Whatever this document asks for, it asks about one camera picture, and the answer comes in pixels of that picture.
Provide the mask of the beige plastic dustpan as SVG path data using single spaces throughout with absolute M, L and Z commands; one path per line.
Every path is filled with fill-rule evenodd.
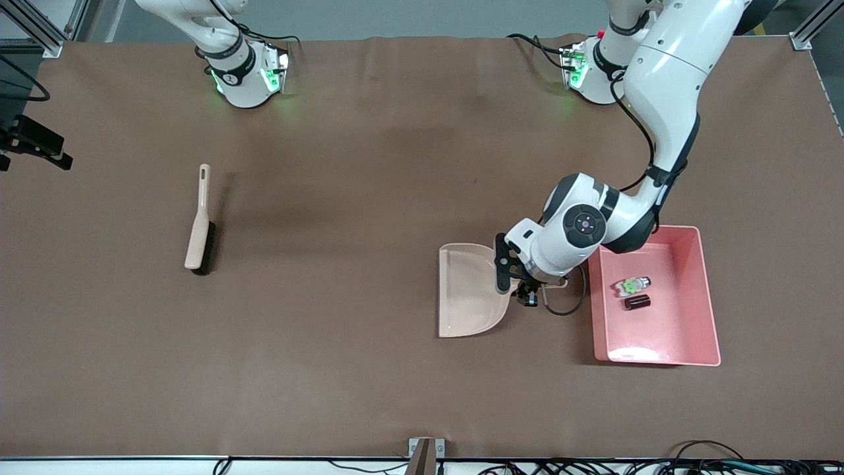
M 449 243 L 439 249 L 437 330 L 441 338 L 476 336 L 491 330 L 506 315 L 511 303 L 518 303 L 518 280 L 514 268 L 524 267 L 516 248 L 510 245 L 510 293 L 501 295 L 495 286 L 494 250 L 475 243 Z M 539 287 L 539 304 L 551 288 L 565 288 L 569 277 L 557 284 Z

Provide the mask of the beige brush with black bristles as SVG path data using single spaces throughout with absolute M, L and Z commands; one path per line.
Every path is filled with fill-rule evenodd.
M 209 273 L 213 253 L 216 226 L 209 216 L 209 177 L 211 168 L 202 164 L 199 169 L 198 207 L 194 216 L 188 241 L 184 267 L 193 274 L 206 276 Z

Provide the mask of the pink plastic bin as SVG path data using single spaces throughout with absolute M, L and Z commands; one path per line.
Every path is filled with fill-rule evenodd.
M 593 353 L 602 362 L 717 366 L 721 363 L 700 231 L 662 226 L 637 251 L 600 247 L 588 259 Z M 650 303 L 627 309 L 615 288 L 648 277 Z

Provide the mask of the brown table mat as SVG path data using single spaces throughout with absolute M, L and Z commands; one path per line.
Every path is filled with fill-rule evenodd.
M 30 117 L 73 167 L 0 174 L 0 457 L 659 457 L 714 439 L 844 459 L 844 139 L 810 53 L 736 37 L 662 212 L 696 226 L 718 367 L 604 364 L 589 307 L 437 337 L 437 250 L 648 146 L 503 39 L 305 42 L 225 102 L 187 44 L 75 43 Z M 211 168 L 209 273 L 184 267 Z

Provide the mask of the aluminium frame profile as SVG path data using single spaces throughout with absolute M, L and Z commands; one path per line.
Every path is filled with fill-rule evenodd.
M 818 8 L 789 33 L 793 51 L 811 50 L 811 39 L 841 11 L 844 11 L 844 0 L 822 0 Z
M 0 49 L 58 58 L 81 36 L 91 0 L 0 0 Z

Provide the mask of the metal table edge bracket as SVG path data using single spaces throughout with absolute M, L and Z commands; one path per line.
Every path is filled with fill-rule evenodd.
M 410 438 L 404 475 L 445 475 L 445 456 L 444 438 Z

